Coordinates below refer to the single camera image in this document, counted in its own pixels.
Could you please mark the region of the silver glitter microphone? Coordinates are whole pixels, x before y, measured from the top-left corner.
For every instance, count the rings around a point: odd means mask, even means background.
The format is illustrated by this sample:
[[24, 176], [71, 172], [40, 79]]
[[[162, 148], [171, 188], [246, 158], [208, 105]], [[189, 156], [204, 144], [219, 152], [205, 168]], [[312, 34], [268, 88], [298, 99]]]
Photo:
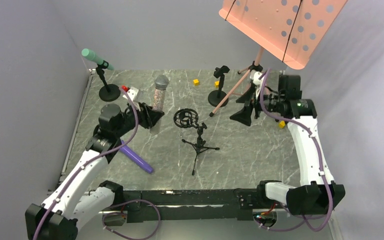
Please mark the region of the silver glitter microphone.
[[160, 115], [159, 120], [156, 121], [155, 125], [150, 129], [150, 133], [156, 135], [160, 132], [161, 118], [165, 115], [164, 113], [164, 102], [166, 90], [170, 80], [163, 74], [158, 75], [154, 80], [155, 91], [153, 95], [152, 110]]

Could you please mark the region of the black round-base clip stand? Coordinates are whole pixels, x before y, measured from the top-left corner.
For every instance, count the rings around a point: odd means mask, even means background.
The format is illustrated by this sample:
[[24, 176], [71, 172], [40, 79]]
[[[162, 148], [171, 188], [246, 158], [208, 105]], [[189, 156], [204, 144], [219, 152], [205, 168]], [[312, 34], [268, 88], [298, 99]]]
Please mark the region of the black round-base clip stand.
[[103, 87], [99, 90], [98, 95], [99, 98], [104, 102], [115, 101], [121, 95], [120, 88], [115, 84], [108, 84], [105, 79], [105, 69], [108, 69], [109, 66], [109, 63], [104, 60], [101, 64], [97, 64], [95, 69], [97, 75], [103, 83]]

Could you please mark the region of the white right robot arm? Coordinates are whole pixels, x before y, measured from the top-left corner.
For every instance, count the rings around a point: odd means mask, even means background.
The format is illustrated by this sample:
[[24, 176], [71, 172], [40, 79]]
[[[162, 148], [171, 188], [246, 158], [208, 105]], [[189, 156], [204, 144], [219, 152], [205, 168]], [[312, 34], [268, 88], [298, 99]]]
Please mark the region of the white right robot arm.
[[302, 97], [299, 75], [279, 75], [278, 89], [265, 94], [267, 78], [267, 73], [252, 73], [250, 88], [237, 100], [244, 107], [230, 119], [250, 126], [252, 112], [256, 115], [265, 112], [284, 121], [296, 150], [300, 185], [292, 187], [281, 181], [264, 180], [257, 186], [257, 199], [283, 204], [294, 216], [331, 214], [346, 191], [342, 184], [335, 182], [324, 157], [315, 104]]

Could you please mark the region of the teal green microphone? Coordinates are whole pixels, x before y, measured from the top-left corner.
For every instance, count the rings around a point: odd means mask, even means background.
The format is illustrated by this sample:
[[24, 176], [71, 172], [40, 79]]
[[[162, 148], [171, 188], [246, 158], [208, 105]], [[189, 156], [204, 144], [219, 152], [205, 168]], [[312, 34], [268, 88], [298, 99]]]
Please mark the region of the teal green microphone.
[[88, 49], [88, 48], [84, 48], [82, 51], [81, 51], [81, 55], [87, 59], [88, 61], [91, 61], [91, 62], [94, 62], [96, 63], [97, 65], [99, 66], [104, 66], [106, 67], [108, 70], [111, 70], [113, 71], [114, 70], [114, 66], [112, 64], [110, 64], [108, 61], [104, 60], [103, 58], [101, 58], [100, 56], [98, 56], [93, 50], [91, 49]]

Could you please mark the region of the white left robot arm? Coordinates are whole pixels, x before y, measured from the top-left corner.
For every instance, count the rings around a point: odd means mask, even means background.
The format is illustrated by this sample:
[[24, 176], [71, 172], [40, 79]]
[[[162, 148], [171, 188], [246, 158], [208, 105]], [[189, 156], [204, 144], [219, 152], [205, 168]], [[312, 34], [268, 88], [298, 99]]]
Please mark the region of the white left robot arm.
[[126, 199], [123, 187], [104, 181], [92, 192], [85, 192], [97, 175], [112, 161], [125, 142], [121, 137], [141, 126], [152, 129], [164, 116], [162, 110], [140, 102], [125, 111], [114, 103], [102, 107], [98, 124], [80, 160], [59, 187], [40, 205], [31, 204], [25, 212], [30, 240], [74, 240], [82, 227], [98, 212]]

